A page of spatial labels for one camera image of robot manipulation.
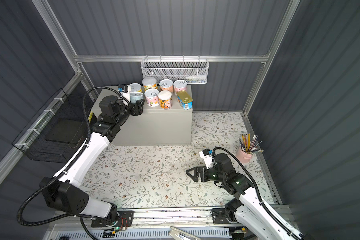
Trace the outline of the teal can pull tab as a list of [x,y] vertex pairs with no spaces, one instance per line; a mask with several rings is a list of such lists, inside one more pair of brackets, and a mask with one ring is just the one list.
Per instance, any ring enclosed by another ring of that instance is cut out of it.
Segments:
[[137,101],[143,100],[143,99],[144,99],[144,94],[141,92],[131,92],[130,93],[130,102],[132,104],[135,104]]

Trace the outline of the yellow can pull tab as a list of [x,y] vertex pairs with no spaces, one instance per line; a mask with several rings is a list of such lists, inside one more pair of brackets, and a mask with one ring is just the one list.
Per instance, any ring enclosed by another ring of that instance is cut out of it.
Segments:
[[135,93],[135,92],[142,93],[143,92],[142,86],[140,84],[138,84],[138,83],[129,84],[129,92],[131,92],[131,93]]

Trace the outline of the green orange can plastic lid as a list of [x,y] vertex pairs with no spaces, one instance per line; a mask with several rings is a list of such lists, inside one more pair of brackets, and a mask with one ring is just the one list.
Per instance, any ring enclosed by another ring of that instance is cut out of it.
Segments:
[[149,89],[157,89],[157,79],[154,77],[145,77],[142,80],[142,84],[144,87],[144,91],[147,91]]

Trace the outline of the orange can pull tab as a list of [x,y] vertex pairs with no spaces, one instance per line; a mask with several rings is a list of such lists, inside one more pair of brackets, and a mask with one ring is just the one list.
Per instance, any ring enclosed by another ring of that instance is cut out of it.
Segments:
[[159,82],[159,86],[161,91],[169,91],[171,93],[174,92],[173,81],[170,79],[163,79]]

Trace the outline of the gold rectangular tin can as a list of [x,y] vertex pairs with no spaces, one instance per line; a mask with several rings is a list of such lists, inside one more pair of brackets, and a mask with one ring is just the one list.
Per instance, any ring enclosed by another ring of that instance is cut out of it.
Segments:
[[186,91],[177,92],[177,99],[180,106],[184,110],[190,110],[193,108],[193,98]]

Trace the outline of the pink white can pull tab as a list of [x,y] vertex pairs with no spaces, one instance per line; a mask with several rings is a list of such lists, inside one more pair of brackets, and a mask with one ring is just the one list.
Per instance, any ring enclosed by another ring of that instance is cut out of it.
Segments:
[[176,80],[173,83],[175,95],[180,91],[187,91],[188,83],[185,80]]

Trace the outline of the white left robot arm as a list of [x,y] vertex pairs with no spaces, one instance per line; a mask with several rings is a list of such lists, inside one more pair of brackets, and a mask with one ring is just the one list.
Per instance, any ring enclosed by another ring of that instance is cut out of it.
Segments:
[[[26,227],[45,225],[66,217],[97,218],[108,226],[118,223],[120,217],[117,206],[96,198],[92,198],[79,187],[100,153],[114,140],[130,116],[139,116],[143,112],[144,100],[132,103],[127,97],[130,93],[128,85],[119,85],[116,89],[104,87],[113,92],[99,103],[101,114],[97,122],[91,124],[86,102],[82,102],[84,123],[87,136],[78,151],[57,171],[53,177],[45,177],[40,189],[30,195],[17,211],[17,221]],[[26,206],[39,194],[44,196],[46,204],[64,214],[47,220],[30,222],[24,219]]]

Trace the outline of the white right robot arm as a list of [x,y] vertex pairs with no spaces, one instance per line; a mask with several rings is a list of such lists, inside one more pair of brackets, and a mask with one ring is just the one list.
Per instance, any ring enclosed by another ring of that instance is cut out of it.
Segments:
[[[200,152],[205,165],[186,170],[194,182],[212,181],[234,198],[225,204],[223,216],[229,223],[247,227],[260,240],[303,240],[305,236],[289,224],[261,196],[259,187],[242,163],[228,150],[219,147]],[[239,163],[238,172],[232,161]]]

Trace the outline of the grey metal cabinet box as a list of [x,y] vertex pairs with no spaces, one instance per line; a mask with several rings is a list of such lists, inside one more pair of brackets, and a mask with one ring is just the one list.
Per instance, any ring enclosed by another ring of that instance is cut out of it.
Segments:
[[184,110],[177,101],[170,109],[160,106],[150,107],[144,103],[143,113],[129,116],[122,125],[101,122],[100,101],[107,96],[117,96],[121,101],[117,86],[103,87],[91,112],[97,121],[92,126],[92,136],[102,138],[115,146],[167,146],[190,145],[192,141],[192,110]]

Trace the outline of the pink pencil cup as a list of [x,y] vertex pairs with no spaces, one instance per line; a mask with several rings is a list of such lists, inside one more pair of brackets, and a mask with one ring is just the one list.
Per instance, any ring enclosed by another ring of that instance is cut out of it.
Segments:
[[247,164],[251,161],[251,159],[253,158],[254,155],[252,153],[247,153],[243,150],[243,148],[238,147],[235,156],[239,160],[240,163]]

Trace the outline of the pencils bundle in cup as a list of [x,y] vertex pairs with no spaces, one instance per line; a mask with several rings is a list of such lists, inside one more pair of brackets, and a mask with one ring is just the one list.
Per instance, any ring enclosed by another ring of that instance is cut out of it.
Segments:
[[264,150],[259,148],[260,143],[262,141],[258,142],[258,136],[253,135],[251,137],[251,134],[241,135],[239,138],[239,150],[246,153],[246,154],[257,154],[262,153]]

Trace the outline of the black pad in basket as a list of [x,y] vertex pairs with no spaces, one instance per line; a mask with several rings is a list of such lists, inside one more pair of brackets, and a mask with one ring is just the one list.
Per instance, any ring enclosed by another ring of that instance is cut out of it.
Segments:
[[64,143],[64,144],[78,144],[84,136],[84,127],[82,122],[60,119],[52,127],[52,129],[45,136],[46,141]]

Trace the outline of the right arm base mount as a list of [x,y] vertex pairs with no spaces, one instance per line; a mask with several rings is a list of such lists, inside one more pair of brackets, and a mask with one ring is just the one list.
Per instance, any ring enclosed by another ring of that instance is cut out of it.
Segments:
[[210,213],[213,218],[213,223],[218,224],[241,224],[245,227],[249,226],[246,219],[245,205],[233,199],[229,201],[223,208],[212,208]]

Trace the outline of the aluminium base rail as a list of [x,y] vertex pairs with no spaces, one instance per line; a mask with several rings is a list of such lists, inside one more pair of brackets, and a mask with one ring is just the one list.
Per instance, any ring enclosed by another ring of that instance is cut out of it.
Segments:
[[[298,227],[288,205],[271,205],[293,227]],[[239,223],[220,220],[212,216],[213,207],[177,207],[177,208],[143,208],[122,209],[133,211],[132,225],[127,229],[153,229],[166,227],[236,227]],[[82,230],[78,217],[68,217],[55,221],[48,225],[48,231],[52,230]]]

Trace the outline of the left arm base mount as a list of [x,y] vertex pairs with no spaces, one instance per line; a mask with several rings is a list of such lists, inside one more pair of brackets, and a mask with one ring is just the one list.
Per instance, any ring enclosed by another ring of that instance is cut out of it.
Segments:
[[106,218],[96,217],[92,220],[92,228],[127,228],[132,225],[134,211],[113,211]]

